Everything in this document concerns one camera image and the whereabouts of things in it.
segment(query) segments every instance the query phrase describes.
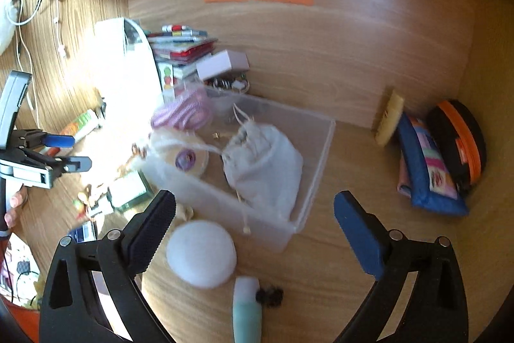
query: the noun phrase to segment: orange and black case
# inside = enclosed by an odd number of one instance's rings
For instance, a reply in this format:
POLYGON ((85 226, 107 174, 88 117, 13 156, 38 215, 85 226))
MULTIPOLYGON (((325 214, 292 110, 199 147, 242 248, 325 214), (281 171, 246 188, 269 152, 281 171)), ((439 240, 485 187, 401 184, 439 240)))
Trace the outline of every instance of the orange and black case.
POLYGON ((465 197, 487 162, 484 136, 476 119, 461 102, 447 100, 428 113, 426 123, 459 194, 465 197))

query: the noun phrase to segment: screw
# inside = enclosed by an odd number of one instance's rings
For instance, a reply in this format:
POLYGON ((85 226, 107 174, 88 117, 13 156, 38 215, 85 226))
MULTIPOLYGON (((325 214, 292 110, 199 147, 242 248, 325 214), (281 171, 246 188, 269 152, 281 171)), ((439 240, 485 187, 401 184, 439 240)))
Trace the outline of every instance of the screw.
POLYGON ((120 238, 121 231, 120 230, 110 230, 109 233, 107 233, 107 238, 109 240, 117 240, 120 238))
POLYGON ((403 233, 400 230, 391 230, 389 237, 398 242, 403 238, 403 233))
POLYGON ((447 237, 439 237, 439 244, 443 247, 450 247, 451 242, 447 237))
POLYGON ((66 237, 63 237, 61 239, 61 241, 59 242, 59 244, 63 247, 66 247, 68 244, 71 243, 71 237, 69 235, 67 235, 66 237))

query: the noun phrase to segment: white cable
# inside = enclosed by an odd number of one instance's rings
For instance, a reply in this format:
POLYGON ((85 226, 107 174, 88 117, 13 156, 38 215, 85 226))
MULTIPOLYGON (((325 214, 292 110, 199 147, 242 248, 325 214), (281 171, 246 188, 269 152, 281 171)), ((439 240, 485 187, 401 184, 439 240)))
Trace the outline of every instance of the white cable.
POLYGON ((27 20, 23 21, 22 23, 20 23, 20 22, 15 23, 15 22, 11 19, 11 17, 10 17, 8 14, 7 14, 7 19, 9 20, 9 22, 10 22, 11 24, 16 25, 16 26, 22 26, 22 25, 28 24, 30 21, 32 21, 32 20, 34 19, 34 17, 35 17, 35 15, 36 15, 36 13, 38 13, 39 8, 40 8, 40 6, 41 6, 41 2, 42 2, 42 0, 38 0, 38 3, 37 3, 37 5, 36 5, 36 7, 35 7, 35 9, 34 9, 34 12, 32 13, 32 15, 31 15, 27 20))
MULTIPOLYGON (((23 1, 20 1, 20 17, 22 16, 23 11, 23 1)), ((25 49, 25 52, 27 53, 27 56, 29 58, 29 65, 30 65, 30 73, 32 74, 32 93, 34 94, 34 106, 32 105, 32 102, 30 101, 30 95, 27 95, 27 101, 29 102, 29 107, 31 110, 35 111, 35 123, 38 128, 40 128, 40 120, 39 120, 39 107, 38 107, 38 97, 35 93, 35 77, 34 77, 34 65, 32 62, 32 56, 30 55, 30 51, 27 48, 27 45, 25 44, 25 41, 22 36, 22 29, 21 27, 18 27, 18 32, 16 34, 16 59, 18 61, 18 66, 20 67, 20 70, 24 72, 22 63, 20 61, 20 45, 18 43, 18 35, 20 36, 20 41, 22 42, 22 46, 25 49)))
POLYGON ((56 0, 56 16, 53 19, 53 23, 56 26, 56 42, 57 42, 57 52, 59 55, 59 60, 63 61, 63 59, 66 57, 66 47, 64 46, 62 39, 61 39, 61 31, 60 31, 60 11, 59 11, 59 0, 56 0))

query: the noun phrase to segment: human hand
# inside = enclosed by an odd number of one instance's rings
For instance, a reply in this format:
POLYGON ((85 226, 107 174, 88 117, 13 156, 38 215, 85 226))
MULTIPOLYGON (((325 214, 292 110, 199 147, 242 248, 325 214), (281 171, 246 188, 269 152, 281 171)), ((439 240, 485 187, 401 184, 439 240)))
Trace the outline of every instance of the human hand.
POLYGON ((23 203, 27 200, 27 187, 22 186, 22 188, 16 192, 9 201, 11 209, 7 211, 4 215, 4 220, 7 224, 7 227, 13 228, 16 225, 16 221, 18 220, 18 213, 23 205, 23 203))

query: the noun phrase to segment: clear plastic box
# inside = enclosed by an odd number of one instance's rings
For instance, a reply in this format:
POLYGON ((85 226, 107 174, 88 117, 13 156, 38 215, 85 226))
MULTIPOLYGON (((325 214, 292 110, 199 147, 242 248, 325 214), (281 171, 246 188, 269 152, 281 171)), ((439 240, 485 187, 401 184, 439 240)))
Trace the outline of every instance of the clear plastic box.
MULTIPOLYGON (((164 93, 164 101, 180 92, 164 93)), ((240 125, 233 112, 233 104, 255 119, 257 123, 273 124, 291 141, 303 157, 303 172, 295 207, 289 221, 262 214, 238 200, 228 185, 220 156, 210 153, 207 169, 201 178, 179 171, 172 165, 163 167, 162 161, 149 154, 142 168, 147 180, 160 189, 172 192, 178 203, 191 206, 195 214, 219 222, 224 227, 243 234, 249 227, 256 243, 275 252, 287 246, 293 234, 305 226, 314 197, 325 168, 332 142, 335 121, 319 113, 282 105, 251 95, 240 95, 205 87, 212 100, 212 122, 196 134, 206 143, 222 149, 240 125)))

